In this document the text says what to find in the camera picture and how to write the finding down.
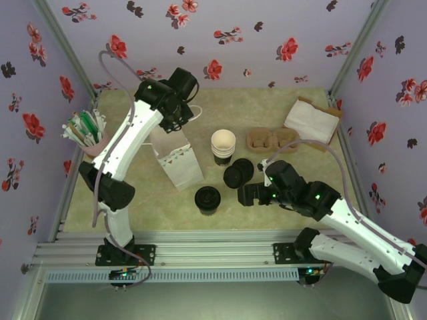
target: metal bracket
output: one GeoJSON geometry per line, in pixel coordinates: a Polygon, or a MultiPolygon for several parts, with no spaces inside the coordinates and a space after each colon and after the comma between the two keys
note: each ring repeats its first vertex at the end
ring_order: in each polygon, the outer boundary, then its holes
{"type": "Polygon", "coordinates": [[[299,257],[297,256],[293,243],[274,243],[273,244],[274,263],[276,265],[290,264],[322,264],[323,260],[317,260],[314,257],[299,257]]]}
{"type": "MultiPolygon", "coordinates": [[[[142,259],[146,260],[149,265],[154,265],[155,260],[155,245],[135,245],[133,253],[140,255],[142,259]]],[[[139,261],[130,257],[126,262],[114,259],[114,256],[109,254],[108,248],[105,245],[98,247],[95,265],[97,267],[122,267],[128,265],[139,265],[139,261]]]]}

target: black cylinder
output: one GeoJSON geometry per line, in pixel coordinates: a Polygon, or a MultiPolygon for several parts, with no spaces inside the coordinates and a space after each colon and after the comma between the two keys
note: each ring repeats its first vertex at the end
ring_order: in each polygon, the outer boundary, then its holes
{"type": "Polygon", "coordinates": [[[214,187],[202,187],[195,193],[194,202],[202,215],[213,215],[221,203],[221,195],[214,187]]]}
{"type": "Polygon", "coordinates": [[[237,159],[224,172],[224,182],[229,188],[239,189],[254,176],[254,165],[248,159],[237,159]]]}

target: floor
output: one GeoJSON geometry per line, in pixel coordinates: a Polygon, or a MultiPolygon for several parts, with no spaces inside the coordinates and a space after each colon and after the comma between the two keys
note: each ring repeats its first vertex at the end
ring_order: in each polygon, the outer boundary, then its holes
{"type": "MultiPolygon", "coordinates": [[[[270,205],[243,207],[238,203],[237,191],[222,181],[225,168],[214,163],[210,151],[210,137],[218,129],[229,129],[237,138],[233,159],[248,158],[253,164],[272,155],[253,154],[246,149],[246,133],[254,127],[277,129],[298,96],[311,99],[314,105],[328,107],[323,89],[202,89],[192,103],[203,107],[203,115],[183,128],[192,144],[205,180],[178,192],[161,165],[155,159],[150,145],[141,146],[133,159],[125,180],[136,188],[129,206],[132,230],[234,230],[234,229],[302,229],[326,226],[297,213],[270,205]],[[195,192],[204,185],[216,187],[222,202],[217,212],[206,217],[194,205],[195,192]]],[[[129,109],[123,91],[104,91],[98,109],[107,117],[107,132],[113,136],[129,109]]],[[[331,142],[342,161],[344,156],[337,137],[331,142]]],[[[306,181],[324,181],[343,192],[342,178],[334,158],[327,152],[302,145],[294,154],[283,154],[276,159],[291,163],[306,181]]],[[[251,183],[263,181],[256,172],[251,183]]],[[[354,190],[348,177],[352,203],[356,204],[354,190]]],[[[83,179],[78,178],[69,208],[65,231],[103,231],[103,223],[91,227],[93,194],[83,179]]]]}
{"type": "Polygon", "coordinates": [[[107,284],[48,284],[36,320],[395,320],[371,281],[335,267],[314,289],[294,281],[144,283],[126,292],[107,284]]]}

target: cup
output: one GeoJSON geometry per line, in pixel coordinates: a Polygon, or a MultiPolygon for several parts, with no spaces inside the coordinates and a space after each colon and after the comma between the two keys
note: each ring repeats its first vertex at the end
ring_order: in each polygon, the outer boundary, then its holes
{"type": "Polygon", "coordinates": [[[229,130],[216,131],[211,137],[211,149],[217,165],[229,165],[236,149],[236,136],[229,130]]]}
{"type": "Polygon", "coordinates": [[[195,193],[194,202],[202,215],[213,215],[221,203],[221,195],[214,187],[202,187],[195,193]]]}
{"type": "Polygon", "coordinates": [[[94,159],[105,149],[105,147],[107,147],[110,140],[111,140],[110,137],[107,135],[106,132],[104,132],[104,136],[102,137],[102,139],[99,143],[97,143],[96,145],[91,146],[91,147],[82,147],[81,146],[81,149],[90,158],[94,159]]]}
{"type": "Polygon", "coordinates": [[[232,189],[239,189],[254,176],[254,165],[248,159],[237,159],[224,171],[224,183],[232,189]]]}

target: white napkin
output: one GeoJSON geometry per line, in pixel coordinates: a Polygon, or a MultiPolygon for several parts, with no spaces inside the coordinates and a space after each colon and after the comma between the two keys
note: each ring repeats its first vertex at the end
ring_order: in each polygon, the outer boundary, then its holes
{"type": "Polygon", "coordinates": [[[328,144],[340,119],[297,100],[285,120],[285,127],[296,130],[301,139],[328,144]]]}

